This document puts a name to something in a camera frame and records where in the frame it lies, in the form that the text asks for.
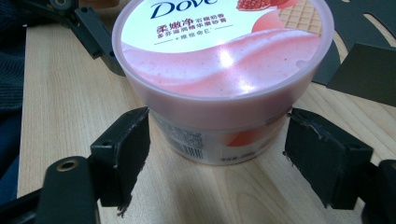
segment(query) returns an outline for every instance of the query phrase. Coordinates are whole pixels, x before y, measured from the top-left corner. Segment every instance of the light wood grain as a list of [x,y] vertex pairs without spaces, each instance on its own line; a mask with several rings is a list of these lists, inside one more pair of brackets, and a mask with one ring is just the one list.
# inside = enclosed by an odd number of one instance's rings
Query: light wood grain
[[[120,9],[99,11],[111,27]],[[93,60],[71,31],[28,29],[19,195],[42,186],[46,168],[90,155],[90,144],[122,113],[140,107],[125,77]],[[375,148],[373,163],[396,158],[396,108],[311,84],[294,105],[318,113]],[[150,123],[147,163],[125,218],[100,208],[103,223],[361,223],[353,211],[325,209],[282,155],[287,126],[251,161],[209,166],[188,161]]]

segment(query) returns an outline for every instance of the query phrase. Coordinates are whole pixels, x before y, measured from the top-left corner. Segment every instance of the black bracket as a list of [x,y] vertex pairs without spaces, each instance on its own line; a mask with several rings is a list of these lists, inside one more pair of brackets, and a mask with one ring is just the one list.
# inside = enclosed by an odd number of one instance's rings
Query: black bracket
[[396,223],[396,161],[370,163],[373,149],[325,118],[293,108],[284,155],[300,170],[324,206],[366,205],[363,223]]
[[14,0],[25,13],[59,22],[73,31],[93,59],[101,57],[113,73],[125,76],[115,57],[111,34],[91,7],[78,7],[78,0]]
[[43,188],[0,206],[2,223],[100,223],[97,201],[123,216],[149,154],[149,110],[123,114],[92,145],[91,156],[53,163]]

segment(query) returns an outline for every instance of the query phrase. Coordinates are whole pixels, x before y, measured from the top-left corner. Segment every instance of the dove body scrub jar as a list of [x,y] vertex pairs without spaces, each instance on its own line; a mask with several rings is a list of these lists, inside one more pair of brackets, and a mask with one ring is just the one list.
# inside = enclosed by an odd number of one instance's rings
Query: dove body scrub jar
[[285,27],[279,9],[293,4],[145,0],[126,6],[113,30],[115,55],[169,147],[222,165],[271,145],[332,42],[324,0],[311,1],[318,34]]

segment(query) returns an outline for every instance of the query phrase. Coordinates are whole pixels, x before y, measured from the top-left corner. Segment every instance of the product label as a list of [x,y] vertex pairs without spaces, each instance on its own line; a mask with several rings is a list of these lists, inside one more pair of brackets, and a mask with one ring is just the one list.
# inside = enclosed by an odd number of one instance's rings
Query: product label
[[241,2],[146,0],[126,20],[121,41],[163,53],[207,49],[251,33],[261,16],[276,9],[268,4],[248,9]]

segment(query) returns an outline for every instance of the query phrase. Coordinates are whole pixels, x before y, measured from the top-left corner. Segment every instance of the wooden table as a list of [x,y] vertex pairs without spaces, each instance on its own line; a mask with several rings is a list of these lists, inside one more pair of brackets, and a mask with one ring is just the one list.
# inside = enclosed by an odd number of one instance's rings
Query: wooden table
[[[111,27],[120,9],[99,11]],[[125,77],[93,60],[59,24],[28,29],[19,195],[43,183],[53,162],[90,155],[90,144],[122,113],[143,106]],[[329,119],[375,149],[374,164],[396,158],[396,108],[312,83],[294,105]],[[353,211],[325,209],[283,155],[287,126],[251,161],[188,161],[150,123],[151,148],[125,218],[100,207],[102,223],[361,223]]]

